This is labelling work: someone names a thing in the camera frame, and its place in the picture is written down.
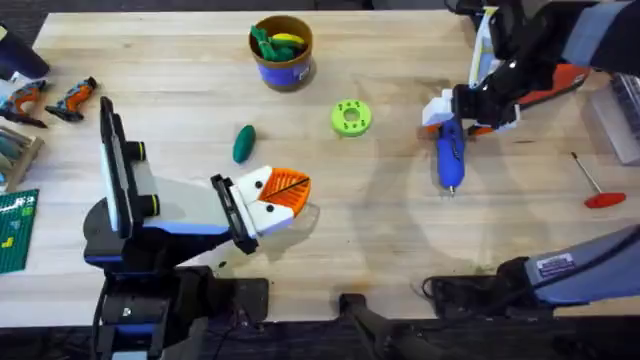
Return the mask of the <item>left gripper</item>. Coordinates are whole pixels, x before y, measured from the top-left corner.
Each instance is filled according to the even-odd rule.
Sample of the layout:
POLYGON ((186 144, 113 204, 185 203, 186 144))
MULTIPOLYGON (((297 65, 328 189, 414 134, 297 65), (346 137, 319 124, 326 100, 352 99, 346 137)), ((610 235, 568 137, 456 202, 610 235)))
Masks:
POLYGON ((257 237, 290 225, 311 190, 308 175, 270 166, 238 178, 235 184, 217 174, 203 187, 154 175, 142 142, 127 142, 125 154, 136 182, 142 228, 207 240, 218 236, 246 254, 257 250, 257 237))

